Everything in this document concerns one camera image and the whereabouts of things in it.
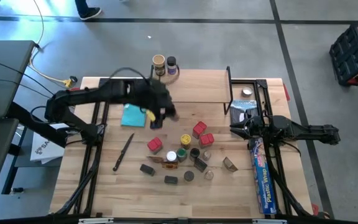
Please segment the wooden table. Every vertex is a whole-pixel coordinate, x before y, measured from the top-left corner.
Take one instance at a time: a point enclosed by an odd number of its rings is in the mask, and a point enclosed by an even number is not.
[[[99,79],[84,77],[81,88],[97,87]],[[273,113],[290,118],[282,80],[268,78],[267,83]],[[167,86],[180,120],[175,123],[166,119],[163,128],[156,131],[149,129],[149,120],[145,128],[121,126],[122,105],[111,105],[92,214],[103,212],[105,217],[129,218],[264,217],[259,213],[257,205],[247,141],[230,133],[230,115],[224,115],[222,103],[230,99],[228,86],[225,70],[182,70],[180,78]],[[242,98],[243,87],[233,85],[235,100]],[[94,104],[79,105],[75,114],[90,123],[93,108]],[[157,155],[165,157],[167,151],[180,147],[180,136],[191,135],[198,121],[205,122],[208,125],[206,132],[214,134],[215,143],[208,148],[212,156],[206,162],[206,170],[214,172],[213,180],[204,179],[204,174],[194,168],[189,159],[182,162],[177,170],[165,170],[160,164],[154,164],[146,158],[151,155],[147,148],[151,139],[157,136],[163,141],[164,148]],[[114,173],[112,168],[131,133],[135,133],[134,138],[118,171]],[[192,138],[191,143],[193,147],[198,147],[195,138]],[[311,213],[299,153],[286,146],[281,147],[281,152],[287,185],[304,209]],[[80,143],[66,148],[50,206],[51,212],[61,208],[76,189],[84,153],[85,146]],[[229,172],[223,167],[222,161],[226,156],[237,166],[237,172]],[[139,170],[141,164],[153,167],[156,174],[153,177],[143,174]],[[192,182],[183,179],[183,174],[188,170],[195,174]],[[177,176],[178,185],[164,184],[165,175]],[[87,192],[88,187],[84,193],[82,209],[85,207]],[[281,192],[277,192],[277,195],[280,208],[284,210]]]

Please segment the knife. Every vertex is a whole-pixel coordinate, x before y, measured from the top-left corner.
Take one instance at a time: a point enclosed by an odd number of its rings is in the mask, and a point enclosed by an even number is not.
[[[122,158],[124,157],[125,152],[127,151],[128,146],[129,146],[129,144],[131,143],[132,138],[134,137],[134,134],[135,134],[135,133],[132,133],[131,136],[129,137],[128,141],[125,143],[125,146],[124,146],[124,148],[123,148],[122,151],[121,151],[121,155],[118,157],[118,160],[117,160],[117,162],[116,162],[116,165],[112,168],[112,171],[117,171],[117,170],[118,170],[119,164],[121,163]]]

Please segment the teal cloth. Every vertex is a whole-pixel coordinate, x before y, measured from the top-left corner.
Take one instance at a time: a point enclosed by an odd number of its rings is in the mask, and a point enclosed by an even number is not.
[[[146,113],[140,111],[138,106],[126,104],[121,118],[121,125],[144,127],[146,122]]]

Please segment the shoe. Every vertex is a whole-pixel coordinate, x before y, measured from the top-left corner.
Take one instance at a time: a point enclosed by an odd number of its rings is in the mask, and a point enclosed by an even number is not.
[[[88,9],[88,13],[85,14],[84,16],[80,16],[80,19],[82,21],[94,18],[96,16],[98,16],[100,14],[100,12],[102,12],[101,8],[99,7],[91,7]]]

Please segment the red cube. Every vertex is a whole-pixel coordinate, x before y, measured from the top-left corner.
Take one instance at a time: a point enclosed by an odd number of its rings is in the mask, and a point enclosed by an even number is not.
[[[193,128],[193,136],[196,139],[200,138],[200,135],[205,131],[206,124],[204,124],[202,121],[199,121],[196,126]]]
[[[204,134],[200,136],[200,147],[205,148],[212,146],[212,143],[215,141],[214,136],[211,133]]]
[[[149,147],[152,154],[157,154],[162,149],[162,142],[158,137],[155,137],[147,143],[147,147]]]

